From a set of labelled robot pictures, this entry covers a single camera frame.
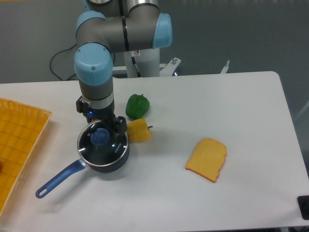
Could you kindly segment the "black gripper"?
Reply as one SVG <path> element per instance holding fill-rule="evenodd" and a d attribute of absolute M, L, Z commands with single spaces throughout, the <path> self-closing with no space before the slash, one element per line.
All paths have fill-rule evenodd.
<path fill-rule="evenodd" d="M 76 101 L 76 110 L 81 113 L 88 123 L 100 120 L 109 129 L 124 135 L 127 131 L 126 119 L 123 116 L 116 117 L 114 114 L 114 97 L 109 95 L 102 100 L 91 100 L 81 96 Z"/>

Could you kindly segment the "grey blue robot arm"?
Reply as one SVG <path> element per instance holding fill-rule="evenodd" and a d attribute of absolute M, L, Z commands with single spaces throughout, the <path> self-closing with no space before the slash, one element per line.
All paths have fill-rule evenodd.
<path fill-rule="evenodd" d="M 77 19 L 74 70 L 81 97 L 77 111 L 88 122 L 100 120 L 124 135 L 126 120 L 114 114 L 111 54 L 168 47 L 172 43 L 169 14 L 155 0 L 85 0 Z"/>

